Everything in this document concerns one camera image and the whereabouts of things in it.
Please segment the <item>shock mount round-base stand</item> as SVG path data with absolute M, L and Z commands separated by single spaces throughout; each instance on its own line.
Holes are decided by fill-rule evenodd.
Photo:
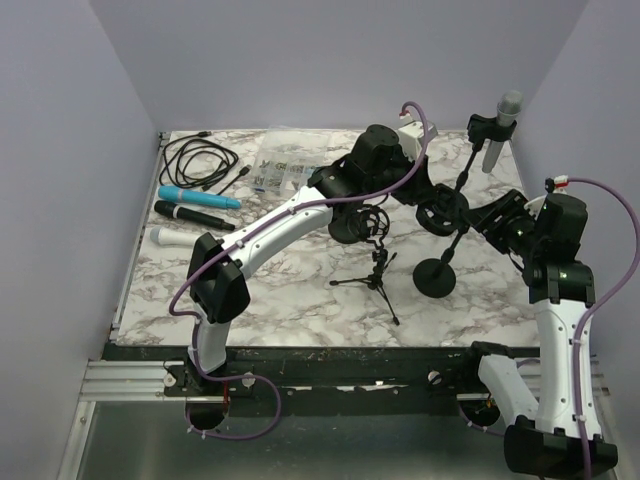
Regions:
M 413 270 L 413 282 L 418 291 L 431 299 L 450 295 L 456 286 L 456 273 L 451 266 L 456 248 L 469 226 L 463 213 L 469 204 L 454 188 L 437 184 L 433 194 L 418 205 L 416 220 L 428 233 L 437 237 L 429 256 Z

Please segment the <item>black tripod shock-mount stand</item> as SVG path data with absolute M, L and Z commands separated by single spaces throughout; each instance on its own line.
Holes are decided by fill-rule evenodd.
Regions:
M 330 280 L 330 286 L 338 286 L 345 285 L 349 283 L 362 283 L 369 290 L 376 291 L 380 294 L 382 299 L 386 302 L 394 325 L 399 326 L 400 321 L 398 316 L 396 315 L 394 308 L 389 300 L 389 297 L 385 291 L 383 274 L 391 264 L 391 262 L 397 257 L 397 254 L 394 253 L 389 255 L 389 251 L 384 245 L 384 240 L 387 237 L 390 230 L 390 218 L 387 212 L 381 208 L 379 205 L 375 204 L 363 204 L 364 206 L 370 209 L 369 218 L 368 218 L 368 227 L 369 238 L 364 241 L 373 247 L 372 251 L 372 261 L 373 268 L 372 272 L 368 274 L 366 277 L 358 277 L 352 279 L 342 279 L 342 280 Z

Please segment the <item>black round-base mic stand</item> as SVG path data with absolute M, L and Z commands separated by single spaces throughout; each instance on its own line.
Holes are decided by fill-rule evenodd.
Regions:
M 368 218 L 370 209 L 364 205 L 334 211 L 328 226 L 330 236 L 341 244 L 364 242 L 369 238 Z

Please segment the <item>silver mic clip stand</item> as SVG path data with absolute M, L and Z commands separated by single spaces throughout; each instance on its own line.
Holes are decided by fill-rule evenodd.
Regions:
M 455 183 L 455 187 L 449 194 L 447 200 L 449 201 L 446 207 L 446 223 L 452 225 L 458 221 L 460 217 L 460 210 L 463 208 L 461 190 L 466 185 L 469 177 L 469 172 L 477 154 L 483 149 L 486 140 L 489 141 L 487 135 L 490 132 L 492 126 L 495 125 L 495 117 L 483 117 L 478 114 L 473 114 L 467 125 L 468 140 L 472 144 L 472 153 L 462 170 L 458 175 Z

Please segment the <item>silver grey microphone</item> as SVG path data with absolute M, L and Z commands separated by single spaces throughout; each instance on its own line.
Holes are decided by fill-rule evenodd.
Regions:
M 511 139 L 516 119 L 523 106 L 523 94 L 517 90 L 506 92 L 497 104 L 495 125 L 491 127 L 487 138 L 489 145 L 482 163 L 482 172 L 489 174 L 497 164 L 503 145 Z

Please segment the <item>blue microphone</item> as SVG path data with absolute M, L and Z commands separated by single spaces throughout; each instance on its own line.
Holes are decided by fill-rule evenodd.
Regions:
M 176 186 L 160 186 L 157 195 L 161 200 L 173 203 L 185 203 L 218 209 L 240 209 L 242 204 L 234 198 L 209 194 L 205 192 L 185 190 Z

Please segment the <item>black microphone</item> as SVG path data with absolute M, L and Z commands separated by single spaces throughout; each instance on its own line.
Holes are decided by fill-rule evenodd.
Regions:
M 154 211 L 161 216 L 172 219 L 184 220 L 215 230 L 234 231 L 235 226 L 219 217 L 205 214 L 196 210 L 182 207 L 166 200 L 158 200 L 154 203 Z

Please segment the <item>white microphone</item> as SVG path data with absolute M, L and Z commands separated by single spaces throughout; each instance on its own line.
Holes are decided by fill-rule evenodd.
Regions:
M 162 226 L 155 226 L 149 231 L 151 241 L 162 247 L 193 247 L 199 237 L 196 233 L 181 232 Z

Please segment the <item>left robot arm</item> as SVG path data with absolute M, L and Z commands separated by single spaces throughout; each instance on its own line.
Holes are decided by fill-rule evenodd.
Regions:
M 407 174 L 425 169 L 426 147 L 436 135 L 431 122 L 411 120 L 398 130 L 371 125 L 349 153 L 316 169 L 305 186 L 265 217 L 221 239 L 198 238 L 187 277 L 196 309 L 187 382 L 197 393 L 209 395 L 221 385 L 230 324 L 251 301 L 251 276 L 299 238 L 343 219 L 365 196 L 385 195 L 392 185 L 407 188 Z

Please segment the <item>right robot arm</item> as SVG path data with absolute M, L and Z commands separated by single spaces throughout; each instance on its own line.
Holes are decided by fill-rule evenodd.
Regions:
M 488 388 L 495 400 L 506 425 L 508 468 L 546 479 L 589 479 L 613 469 L 618 450 L 604 440 L 595 412 L 590 323 L 583 317 L 596 303 L 594 275 L 576 258 L 588 219 L 585 203 L 566 193 L 529 202 L 512 190 L 462 217 L 497 251 L 521 258 L 538 329 L 537 394 L 501 345 L 459 370 L 467 389 Z

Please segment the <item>clear plastic screw box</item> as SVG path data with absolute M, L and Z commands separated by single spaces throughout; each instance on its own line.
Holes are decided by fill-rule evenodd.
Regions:
M 290 197 L 324 164 L 330 134 L 284 126 L 270 128 L 250 170 L 250 187 L 258 193 Z

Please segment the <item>black mounting rail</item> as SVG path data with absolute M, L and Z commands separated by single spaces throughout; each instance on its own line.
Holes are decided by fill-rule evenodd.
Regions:
M 474 342 L 466 348 L 229 347 L 211 373 L 190 359 L 167 368 L 164 393 L 183 398 L 196 426 L 231 416 L 454 415 L 465 403 L 491 425 L 543 431 L 575 424 L 573 362 L 537 348 Z

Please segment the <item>aluminium extrusion frame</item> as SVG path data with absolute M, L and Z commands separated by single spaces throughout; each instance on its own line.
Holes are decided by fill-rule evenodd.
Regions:
M 115 344 L 122 324 L 129 289 L 134 275 L 145 225 L 155 195 L 156 182 L 161 170 L 161 152 L 171 137 L 169 132 L 158 134 L 154 167 L 144 197 L 143 209 L 135 230 L 133 246 L 127 262 L 124 280 L 118 292 L 117 304 L 109 324 L 106 341 L 100 351 L 109 353 Z M 91 427 L 97 407 L 101 403 L 140 403 L 162 399 L 159 363 L 147 360 L 104 360 L 87 362 L 81 383 L 77 406 L 57 477 L 78 479 Z

